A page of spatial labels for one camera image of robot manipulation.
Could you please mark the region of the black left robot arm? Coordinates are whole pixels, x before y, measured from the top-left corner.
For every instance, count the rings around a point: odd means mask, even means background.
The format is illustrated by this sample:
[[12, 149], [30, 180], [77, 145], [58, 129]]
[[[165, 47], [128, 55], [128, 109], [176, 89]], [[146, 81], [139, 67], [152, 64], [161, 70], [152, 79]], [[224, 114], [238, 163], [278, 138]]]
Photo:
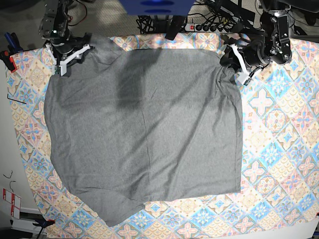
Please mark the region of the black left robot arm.
[[247, 71], [250, 76], [272, 62], [278, 65], [289, 63], [292, 56], [288, 18], [290, 5], [278, 0], [261, 0], [259, 3], [263, 10], [261, 29], [249, 26], [241, 30], [241, 37], [247, 35], [251, 38], [246, 45], [234, 38], [225, 40], [226, 49], [220, 59], [222, 66], [236, 72]]

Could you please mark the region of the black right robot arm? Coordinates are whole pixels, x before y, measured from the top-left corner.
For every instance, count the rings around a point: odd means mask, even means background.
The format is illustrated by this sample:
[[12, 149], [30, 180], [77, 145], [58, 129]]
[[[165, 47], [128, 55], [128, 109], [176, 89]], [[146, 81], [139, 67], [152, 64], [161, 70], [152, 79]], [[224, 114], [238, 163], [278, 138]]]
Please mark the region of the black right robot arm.
[[44, 17], [39, 26], [39, 35], [50, 44], [50, 49], [57, 64], [71, 54], [88, 45], [92, 34], [85, 33], [83, 37], [73, 36], [69, 27], [72, 26], [68, 14], [73, 0], [47, 0]]

